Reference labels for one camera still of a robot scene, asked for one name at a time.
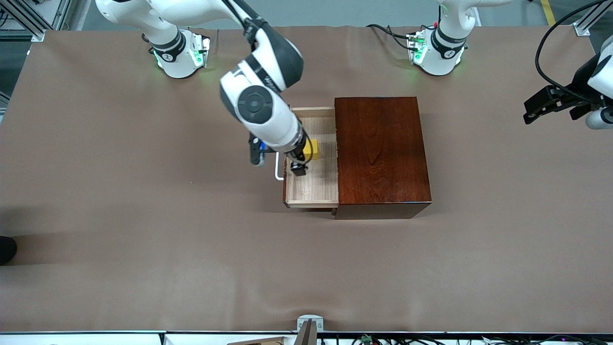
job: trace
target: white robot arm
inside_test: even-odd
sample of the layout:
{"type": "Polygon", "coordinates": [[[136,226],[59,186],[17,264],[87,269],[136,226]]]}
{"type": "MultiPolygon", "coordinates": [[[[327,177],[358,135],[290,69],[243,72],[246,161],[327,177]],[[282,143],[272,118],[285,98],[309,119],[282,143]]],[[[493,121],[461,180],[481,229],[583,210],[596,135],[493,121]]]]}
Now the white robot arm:
{"type": "Polygon", "coordinates": [[[306,174],[303,149],[309,141],[298,118],[279,95],[300,80],[298,49],[243,0],[96,0],[110,21],[140,29],[158,64],[171,77],[184,78],[204,65],[202,36],[177,25],[197,25],[228,18],[241,24],[251,54],[222,76],[220,98],[251,133],[251,162],[263,165],[264,153],[285,153],[291,170],[306,174]]]}
{"type": "Polygon", "coordinates": [[[434,76],[450,73],[464,52],[476,24],[475,7],[495,7],[513,0],[438,0],[441,18],[436,28],[426,28],[409,38],[411,61],[434,76]]]}
{"type": "Polygon", "coordinates": [[[598,64],[587,85],[602,94],[602,108],[594,110],[585,118],[585,124],[593,130],[613,128],[613,35],[604,41],[598,64]]]}

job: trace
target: table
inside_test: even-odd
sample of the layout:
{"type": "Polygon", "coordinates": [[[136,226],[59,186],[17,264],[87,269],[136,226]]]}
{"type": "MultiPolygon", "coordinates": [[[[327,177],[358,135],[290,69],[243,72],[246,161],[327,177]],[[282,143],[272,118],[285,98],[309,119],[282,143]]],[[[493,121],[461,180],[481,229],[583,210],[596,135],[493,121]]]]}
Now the table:
{"type": "MultiPolygon", "coordinates": [[[[445,77],[368,28],[280,29],[305,57],[292,107],[417,96],[433,203],[386,221],[288,210],[249,165],[218,98],[239,31],[185,80],[137,32],[47,33],[0,128],[0,329],[610,331],[613,134],[524,125],[546,29],[476,28],[445,77]]],[[[565,83],[592,54],[562,27],[543,68],[565,83]]]]}

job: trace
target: wooden drawer box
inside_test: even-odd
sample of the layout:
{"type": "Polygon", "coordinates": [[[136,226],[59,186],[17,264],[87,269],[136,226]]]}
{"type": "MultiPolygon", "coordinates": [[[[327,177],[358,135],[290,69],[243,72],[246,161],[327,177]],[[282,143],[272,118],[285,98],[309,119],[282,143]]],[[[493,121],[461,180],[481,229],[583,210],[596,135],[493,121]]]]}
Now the wooden drawer box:
{"type": "Polygon", "coordinates": [[[289,208],[333,209],[337,219],[412,218],[431,202],[415,97],[337,98],[334,107],[295,108],[319,159],[306,176],[287,171],[289,208]]]}

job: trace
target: yellow block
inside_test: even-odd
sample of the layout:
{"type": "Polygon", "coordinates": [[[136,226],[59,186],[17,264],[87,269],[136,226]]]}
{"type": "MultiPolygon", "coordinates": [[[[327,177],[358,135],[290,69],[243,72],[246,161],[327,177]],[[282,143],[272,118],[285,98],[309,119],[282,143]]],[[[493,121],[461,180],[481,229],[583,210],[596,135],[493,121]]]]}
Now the yellow block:
{"type": "Polygon", "coordinates": [[[313,160],[319,159],[319,148],[317,146],[317,139],[311,139],[311,145],[309,145],[308,140],[306,141],[305,148],[302,149],[302,153],[305,154],[305,159],[308,160],[311,157],[311,146],[313,146],[313,160]]]}

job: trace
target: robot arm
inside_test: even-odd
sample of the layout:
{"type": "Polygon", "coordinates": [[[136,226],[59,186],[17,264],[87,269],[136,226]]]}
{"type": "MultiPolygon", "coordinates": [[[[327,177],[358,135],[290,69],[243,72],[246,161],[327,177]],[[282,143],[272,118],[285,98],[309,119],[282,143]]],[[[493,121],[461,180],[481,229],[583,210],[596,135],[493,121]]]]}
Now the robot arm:
{"type": "Polygon", "coordinates": [[[174,78],[190,76],[204,65],[200,35],[177,25],[196,25],[228,18],[241,24],[252,52],[220,80],[227,110],[252,134],[252,164],[263,165],[264,153],[285,153],[296,175],[306,174],[303,149],[309,140],[302,124],[279,95],[300,80],[303,59],[297,48],[276,32],[243,0],[96,0],[110,21],[135,26],[151,43],[158,65],[174,78]]]}
{"type": "Polygon", "coordinates": [[[475,7],[495,7],[513,0],[438,0],[438,26],[410,37],[411,61],[434,76],[450,73],[464,52],[464,44],[476,24],[475,7]]]}
{"type": "Polygon", "coordinates": [[[613,36],[609,37],[600,52],[583,66],[564,89],[548,85],[524,102],[524,122],[529,125],[550,112],[568,108],[571,119],[588,114],[585,124],[593,130],[613,128],[613,36]],[[567,90],[581,96],[578,98],[567,90]]]}

